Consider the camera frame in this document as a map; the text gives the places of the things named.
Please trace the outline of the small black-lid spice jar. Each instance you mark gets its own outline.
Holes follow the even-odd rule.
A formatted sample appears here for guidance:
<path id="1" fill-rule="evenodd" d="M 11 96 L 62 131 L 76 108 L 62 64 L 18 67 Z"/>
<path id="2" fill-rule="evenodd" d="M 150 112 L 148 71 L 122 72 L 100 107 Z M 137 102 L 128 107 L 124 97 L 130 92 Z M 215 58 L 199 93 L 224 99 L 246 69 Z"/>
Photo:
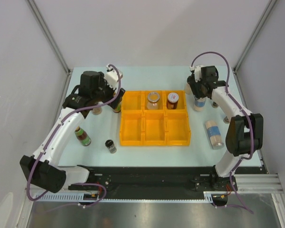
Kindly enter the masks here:
<path id="1" fill-rule="evenodd" d="M 107 141 L 105 142 L 105 146 L 106 146 L 106 148 L 109 150 L 110 153 L 116 153 L 116 152 L 117 152 L 117 148 L 116 148 L 116 146 L 115 146 L 113 140 L 110 140 L 110 139 L 107 140 Z"/>

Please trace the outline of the clear flask-shaped glass jar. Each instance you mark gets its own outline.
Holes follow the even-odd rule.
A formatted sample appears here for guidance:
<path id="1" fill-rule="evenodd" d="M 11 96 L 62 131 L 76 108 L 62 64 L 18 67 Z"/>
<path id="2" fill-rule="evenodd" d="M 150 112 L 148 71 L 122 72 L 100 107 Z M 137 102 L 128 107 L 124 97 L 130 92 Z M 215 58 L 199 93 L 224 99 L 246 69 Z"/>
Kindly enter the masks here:
<path id="1" fill-rule="evenodd" d="M 160 110 L 162 109 L 162 99 L 159 92 L 149 92 L 146 101 L 147 110 Z"/>

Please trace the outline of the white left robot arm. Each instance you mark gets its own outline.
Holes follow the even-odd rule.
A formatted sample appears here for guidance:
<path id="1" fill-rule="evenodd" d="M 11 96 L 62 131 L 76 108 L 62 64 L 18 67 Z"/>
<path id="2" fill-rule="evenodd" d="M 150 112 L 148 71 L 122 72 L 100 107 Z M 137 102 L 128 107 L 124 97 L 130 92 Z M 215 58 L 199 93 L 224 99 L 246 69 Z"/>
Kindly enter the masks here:
<path id="1" fill-rule="evenodd" d="M 59 117 L 43 143 L 31 156 L 20 159 L 20 167 L 27 180 L 27 191 L 35 185 L 52 193 L 79 184 L 85 190 L 95 186 L 95 177 L 82 166 L 65 169 L 58 167 L 62 153 L 75 129 L 86 119 L 90 111 L 104 105 L 115 109 L 125 90 L 121 87 L 123 73 L 112 64 L 107 71 L 85 71 L 80 83 L 65 98 Z"/>

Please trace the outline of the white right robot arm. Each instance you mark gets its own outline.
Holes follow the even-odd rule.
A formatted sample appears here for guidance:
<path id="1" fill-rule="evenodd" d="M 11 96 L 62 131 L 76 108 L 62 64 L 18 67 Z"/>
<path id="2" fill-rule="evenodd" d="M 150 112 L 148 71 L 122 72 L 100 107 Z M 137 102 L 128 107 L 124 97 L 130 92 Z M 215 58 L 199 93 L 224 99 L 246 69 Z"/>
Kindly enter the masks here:
<path id="1" fill-rule="evenodd" d="M 226 134 L 226 152 L 213 166 L 207 185 L 212 190 L 225 190 L 236 186 L 233 177 L 243 160 L 250 160 L 256 150 L 262 148 L 264 119 L 243 107 L 228 89 L 228 81 L 219 80 L 215 66 L 192 66 L 187 78 L 197 99 L 209 98 L 217 103 L 229 119 Z"/>

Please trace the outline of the tall red sauce bottle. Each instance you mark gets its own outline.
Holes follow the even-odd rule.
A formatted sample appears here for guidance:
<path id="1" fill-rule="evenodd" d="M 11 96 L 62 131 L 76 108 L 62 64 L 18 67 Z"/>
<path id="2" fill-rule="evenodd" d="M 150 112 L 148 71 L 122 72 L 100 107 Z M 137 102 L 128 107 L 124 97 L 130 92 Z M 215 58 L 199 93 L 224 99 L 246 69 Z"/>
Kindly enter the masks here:
<path id="1" fill-rule="evenodd" d="M 120 98 L 117 107 L 113 110 L 114 113 L 120 113 L 121 112 L 121 106 L 122 106 L 122 98 Z"/>

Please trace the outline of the blue-label pearl jar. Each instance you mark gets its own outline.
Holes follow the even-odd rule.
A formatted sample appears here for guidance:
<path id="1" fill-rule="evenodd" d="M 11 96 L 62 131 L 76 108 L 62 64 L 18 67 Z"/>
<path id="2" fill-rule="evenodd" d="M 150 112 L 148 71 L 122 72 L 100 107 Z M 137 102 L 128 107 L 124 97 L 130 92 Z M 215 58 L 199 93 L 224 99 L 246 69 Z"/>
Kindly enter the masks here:
<path id="1" fill-rule="evenodd" d="M 195 100 L 194 100 L 194 104 L 193 104 L 193 109 L 197 112 L 203 111 L 207 98 L 206 97 L 204 97 L 204 98 L 196 98 L 195 97 L 194 99 Z"/>
<path id="2" fill-rule="evenodd" d="M 222 136 L 217 123 L 213 120 L 205 122 L 205 128 L 211 144 L 212 149 L 221 149 L 224 147 Z"/>

